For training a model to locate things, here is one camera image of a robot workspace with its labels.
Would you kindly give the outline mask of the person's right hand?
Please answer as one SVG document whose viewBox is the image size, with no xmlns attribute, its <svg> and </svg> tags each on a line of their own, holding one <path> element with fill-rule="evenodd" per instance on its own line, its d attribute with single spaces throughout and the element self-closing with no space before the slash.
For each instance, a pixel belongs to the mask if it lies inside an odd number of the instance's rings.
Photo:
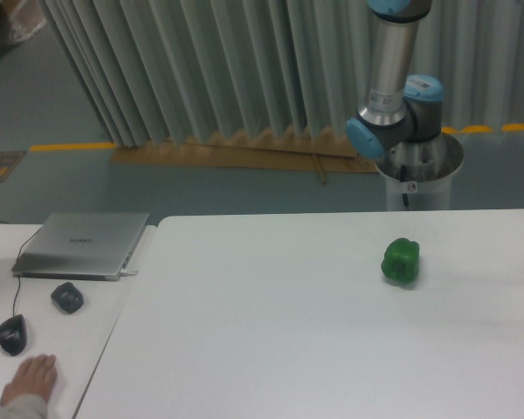
<svg viewBox="0 0 524 419">
<path fill-rule="evenodd" d="M 22 395 L 35 395 L 48 403 L 58 377 L 56 359 L 53 354 L 41 354 L 23 361 L 3 388 L 0 406 L 4 407 Z"/>
</svg>

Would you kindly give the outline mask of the grey sleeved forearm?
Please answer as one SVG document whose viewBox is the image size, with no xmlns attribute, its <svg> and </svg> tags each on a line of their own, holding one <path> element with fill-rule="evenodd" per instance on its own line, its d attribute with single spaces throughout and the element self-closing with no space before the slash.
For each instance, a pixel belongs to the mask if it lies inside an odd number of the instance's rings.
<svg viewBox="0 0 524 419">
<path fill-rule="evenodd" d="M 5 406 L 0 406 L 0 418 L 45 419 L 47 417 L 47 404 L 37 395 L 20 395 Z"/>
</svg>

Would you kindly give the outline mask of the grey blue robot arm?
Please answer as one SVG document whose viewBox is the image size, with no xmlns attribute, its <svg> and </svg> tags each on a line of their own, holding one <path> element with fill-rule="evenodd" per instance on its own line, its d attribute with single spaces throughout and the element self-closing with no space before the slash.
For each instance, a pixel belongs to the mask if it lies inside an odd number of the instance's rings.
<svg viewBox="0 0 524 419">
<path fill-rule="evenodd" d="M 431 1 L 368 1 L 377 17 L 368 89 L 346 134 L 357 152 L 377 159 L 404 142 L 424 142 L 441 132 L 442 84 L 409 75 L 419 22 Z"/>
</svg>

